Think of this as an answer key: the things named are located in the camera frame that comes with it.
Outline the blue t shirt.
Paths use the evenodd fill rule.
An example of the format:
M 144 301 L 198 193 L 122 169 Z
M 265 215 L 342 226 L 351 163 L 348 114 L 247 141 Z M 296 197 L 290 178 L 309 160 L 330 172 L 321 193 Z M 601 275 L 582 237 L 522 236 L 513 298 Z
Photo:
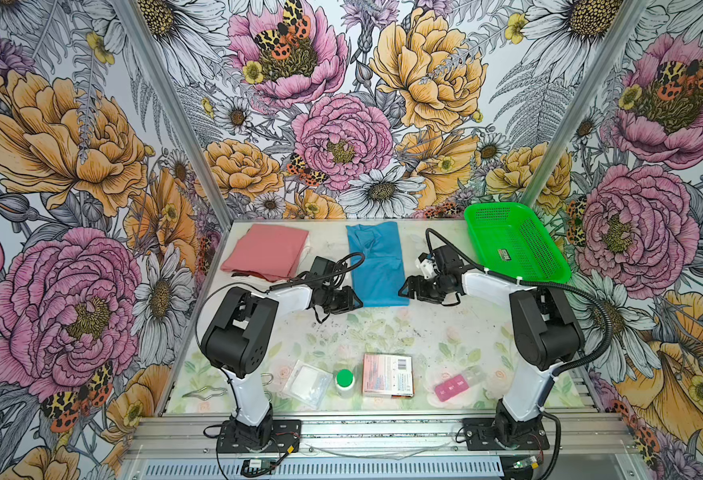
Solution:
M 353 290 L 367 308 L 408 306 L 399 296 L 405 284 L 403 251 L 395 222 L 347 227 L 351 253 L 365 255 L 363 264 L 351 272 Z

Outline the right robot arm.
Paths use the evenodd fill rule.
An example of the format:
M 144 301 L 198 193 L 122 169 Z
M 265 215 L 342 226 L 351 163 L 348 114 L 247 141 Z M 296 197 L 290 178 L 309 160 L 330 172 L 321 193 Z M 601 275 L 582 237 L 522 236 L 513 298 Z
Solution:
M 513 342 L 521 355 L 511 389 L 497 402 L 489 426 L 469 424 L 465 431 L 491 449 L 514 448 L 542 434 L 555 380 L 585 344 L 563 286 L 497 273 L 449 245 L 421 254 L 417 268 L 421 273 L 409 276 L 397 295 L 441 305 L 451 294 L 477 297 L 511 314 Z

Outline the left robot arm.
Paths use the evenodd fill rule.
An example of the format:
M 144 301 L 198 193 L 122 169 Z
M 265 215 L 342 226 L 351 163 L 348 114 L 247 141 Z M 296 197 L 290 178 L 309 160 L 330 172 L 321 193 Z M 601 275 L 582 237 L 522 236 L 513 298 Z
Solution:
M 274 425 L 273 404 L 259 374 L 276 321 L 311 310 L 323 324 L 332 316 L 362 308 L 363 300 L 345 279 L 363 262 L 361 252 L 339 261 L 316 257 L 310 270 L 265 290 L 234 281 L 209 295 L 224 297 L 207 325 L 195 328 L 196 343 L 211 366 L 223 372 L 235 400 L 234 412 L 222 425 L 217 452 L 265 451 L 280 434 L 301 430 L 301 421 Z

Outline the green plastic basket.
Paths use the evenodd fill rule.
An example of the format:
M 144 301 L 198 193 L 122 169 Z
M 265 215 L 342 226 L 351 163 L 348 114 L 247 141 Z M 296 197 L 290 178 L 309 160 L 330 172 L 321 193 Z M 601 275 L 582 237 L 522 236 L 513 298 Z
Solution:
M 569 263 L 531 208 L 513 202 L 479 203 L 463 215 L 479 264 L 523 280 L 571 280 Z

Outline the green capped small bottle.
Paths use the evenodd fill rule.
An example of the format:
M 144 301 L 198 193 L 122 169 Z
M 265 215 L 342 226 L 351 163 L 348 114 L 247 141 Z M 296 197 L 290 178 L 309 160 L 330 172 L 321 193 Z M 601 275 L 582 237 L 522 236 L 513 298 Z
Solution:
M 341 398 L 352 398 L 355 395 L 355 373 L 353 370 L 341 369 L 337 371 L 335 388 Z

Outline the folded red t shirt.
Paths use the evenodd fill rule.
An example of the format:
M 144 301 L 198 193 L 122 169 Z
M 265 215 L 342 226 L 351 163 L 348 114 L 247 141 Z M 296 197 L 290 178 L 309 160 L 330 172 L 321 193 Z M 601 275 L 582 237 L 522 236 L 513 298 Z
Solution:
M 288 280 L 297 273 L 308 241 L 307 230 L 254 224 L 238 240 L 221 270 L 269 282 Z

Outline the pink printed card box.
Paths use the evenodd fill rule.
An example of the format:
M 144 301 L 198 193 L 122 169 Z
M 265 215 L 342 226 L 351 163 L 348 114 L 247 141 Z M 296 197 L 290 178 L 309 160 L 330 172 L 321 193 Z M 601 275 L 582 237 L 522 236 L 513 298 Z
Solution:
M 412 398 L 415 395 L 413 358 L 407 355 L 366 353 L 363 356 L 363 395 Z

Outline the clear plastic bag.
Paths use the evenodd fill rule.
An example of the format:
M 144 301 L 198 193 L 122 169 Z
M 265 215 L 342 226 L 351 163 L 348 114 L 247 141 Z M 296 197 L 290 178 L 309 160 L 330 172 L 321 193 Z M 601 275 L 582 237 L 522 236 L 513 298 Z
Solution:
M 282 393 L 313 410 L 320 408 L 334 376 L 321 368 L 299 360 L 285 383 Z

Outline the pink pill organizer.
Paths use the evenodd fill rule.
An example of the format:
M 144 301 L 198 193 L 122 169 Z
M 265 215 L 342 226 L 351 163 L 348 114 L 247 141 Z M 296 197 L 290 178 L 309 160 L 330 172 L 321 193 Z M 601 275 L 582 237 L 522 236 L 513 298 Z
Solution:
M 437 400 L 447 402 L 451 400 L 451 398 L 454 398 L 455 396 L 470 390 L 473 386 L 480 384 L 486 377 L 487 374 L 485 374 L 485 371 L 481 370 L 481 368 L 477 366 L 467 368 L 466 370 L 443 380 L 440 384 L 437 384 L 433 392 L 435 392 Z

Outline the metal paper clip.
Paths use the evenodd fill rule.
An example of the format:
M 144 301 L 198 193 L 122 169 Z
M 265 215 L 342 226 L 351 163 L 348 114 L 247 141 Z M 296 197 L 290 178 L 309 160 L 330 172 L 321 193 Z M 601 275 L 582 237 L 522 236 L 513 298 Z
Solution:
M 230 393 L 229 388 L 222 386 L 204 385 L 201 388 L 188 391 L 182 395 L 183 399 L 197 399 L 209 401 L 213 398 L 226 397 Z

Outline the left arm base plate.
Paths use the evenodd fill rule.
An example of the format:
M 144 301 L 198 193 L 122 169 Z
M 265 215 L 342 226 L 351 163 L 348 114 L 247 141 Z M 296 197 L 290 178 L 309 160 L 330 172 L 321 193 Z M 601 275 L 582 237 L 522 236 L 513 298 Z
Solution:
M 217 438 L 217 454 L 285 453 L 300 449 L 303 422 L 297 419 L 269 420 L 249 426 L 236 420 L 225 422 Z

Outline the aluminium front rail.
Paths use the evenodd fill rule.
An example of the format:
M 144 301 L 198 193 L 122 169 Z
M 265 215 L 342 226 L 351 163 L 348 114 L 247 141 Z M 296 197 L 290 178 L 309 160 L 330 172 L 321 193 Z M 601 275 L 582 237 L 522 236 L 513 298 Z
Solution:
M 553 409 L 561 421 L 561 453 L 637 453 L 633 438 L 621 416 L 585 409 Z M 373 455 L 394 458 L 411 452 L 459 454 L 467 447 L 457 444 L 465 418 L 492 420 L 489 410 L 455 410 L 441 413 L 423 411 L 321 414 L 289 414 L 302 422 L 300 453 L 321 456 L 337 452 L 353 456 Z M 211 459 L 215 454 L 213 437 L 220 431 L 224 416 L 170 415 L 142 421 L 126 457 L 129 460 L 160 458 Z

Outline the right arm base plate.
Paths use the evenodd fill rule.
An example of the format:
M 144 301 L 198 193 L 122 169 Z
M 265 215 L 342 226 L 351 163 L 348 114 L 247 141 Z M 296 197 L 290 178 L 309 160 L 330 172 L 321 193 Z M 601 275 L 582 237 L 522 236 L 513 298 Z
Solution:
M 463 418 L 465 443 L 469 451 L 548 450 L 549 438 L 541 419 L 526 422 L 505 418 Z

